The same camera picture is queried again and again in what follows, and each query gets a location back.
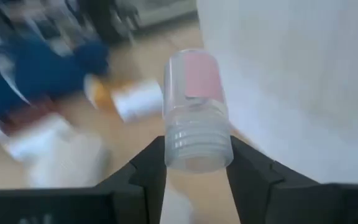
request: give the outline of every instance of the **white bottle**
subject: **white bottle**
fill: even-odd
[[[230,124],[218,63],[202,50],[173,55],[165,67],[165,163],[212,172],[233,160]]]

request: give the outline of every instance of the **floor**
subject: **floor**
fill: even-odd
[[[113,79],[154,78],[163,83],[163,68],[176,51],[202,48],[197,21],[182,21],[174,28],[161,28],[135,37],[136,44],[112,49]],[[62,113],[79,127],[102,136],[112,150],[109,173],[117,171],[155,137],[164,135],[160,115],[124,124],[116,114],[95,110],[82,93],[59,102]],[[225,170],[203,175],[168,171],[172,185],[187,195],[196,209],[196,223],[239,223]],[[0,146],[0,189],[26,187],[24,170]]]

